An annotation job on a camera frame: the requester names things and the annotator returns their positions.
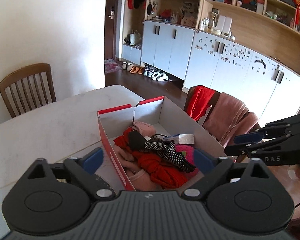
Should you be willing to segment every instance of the orange slipper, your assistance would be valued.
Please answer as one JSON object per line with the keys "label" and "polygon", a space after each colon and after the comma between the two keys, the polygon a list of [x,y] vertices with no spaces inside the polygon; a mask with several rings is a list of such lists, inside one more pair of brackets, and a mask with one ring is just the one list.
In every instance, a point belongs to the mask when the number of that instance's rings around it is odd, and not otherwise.
{"label": "orange slipper", "polygon": [[138,71],[138,74],[143,74],[144,71],[145,71],[145,68],[141,67],[140,70]]}
{"label": "orange slipper", "polygon": [[139,71],[139,67],[133,66],[132,70],[130,71],[131,74],[137,73]]}

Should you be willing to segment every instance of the cardboard box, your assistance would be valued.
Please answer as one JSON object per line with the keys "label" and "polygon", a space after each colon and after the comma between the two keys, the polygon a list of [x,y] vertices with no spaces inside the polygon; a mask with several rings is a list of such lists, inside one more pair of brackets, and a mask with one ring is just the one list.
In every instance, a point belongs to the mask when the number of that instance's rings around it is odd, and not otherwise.
{"label": "cardboard box", "polygon": [[[126,190],[135,190],[135,188],[120,165],[112,146],[114,145],[113,140],[122,135],[129,126],[132,126],[133,121],[152,124],[156,133],[167,136],[180,133],[194,134],[196,148],[203,149],[214,157],[226,156],[223,147],[167,97],[140,101],[135,107],[124,105],[98,111],[102,144]],[[199,172],[181,186],[179,191],[181,188],[186,189],[200,178],[202,178],[202,173]]]}

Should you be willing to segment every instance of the rug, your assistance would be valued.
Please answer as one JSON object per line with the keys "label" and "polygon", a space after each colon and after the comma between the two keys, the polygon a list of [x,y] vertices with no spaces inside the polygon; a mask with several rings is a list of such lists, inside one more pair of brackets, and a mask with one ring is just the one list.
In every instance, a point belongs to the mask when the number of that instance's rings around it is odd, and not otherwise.
{"label": "rug", "polygon": [[115,59],[105,61],[105,74],[122,70],[122,63]]}

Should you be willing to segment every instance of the white bag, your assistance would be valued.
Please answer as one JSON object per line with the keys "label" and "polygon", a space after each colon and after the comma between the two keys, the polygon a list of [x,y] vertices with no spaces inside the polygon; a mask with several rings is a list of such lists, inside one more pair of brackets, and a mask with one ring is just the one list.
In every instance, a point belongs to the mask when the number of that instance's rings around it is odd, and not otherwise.
{"label": "white bag", "polygon": [[133,34],[130,34],[130,45],[134,46],[134,45],[138,45],[141,43],[141,34],[134,30]]}

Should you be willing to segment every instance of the blue gripper pad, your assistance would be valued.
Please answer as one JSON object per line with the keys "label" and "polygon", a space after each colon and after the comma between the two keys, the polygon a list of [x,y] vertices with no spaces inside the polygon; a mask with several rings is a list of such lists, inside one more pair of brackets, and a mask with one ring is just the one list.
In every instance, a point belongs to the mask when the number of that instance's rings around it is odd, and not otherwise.
{"label": "blue gripper pad", "polygon": [[98,147],[87,155],[82,157],[79,161],[80,166],[90,175],[94,174],[96,170],[103,163],[103,150]]}
{"label": "blue gripper pad", "polygon": [[194,149],[193,152],[194,164],[203,173],[207,174],[218,164],[218,159],[212,157],[201,149]]}
{"label": "blue gripper pad", "polygon": [[251,132],[234,137],[233,142],[237,143],[258,143],[264,138],[263,134],[259,132]]}

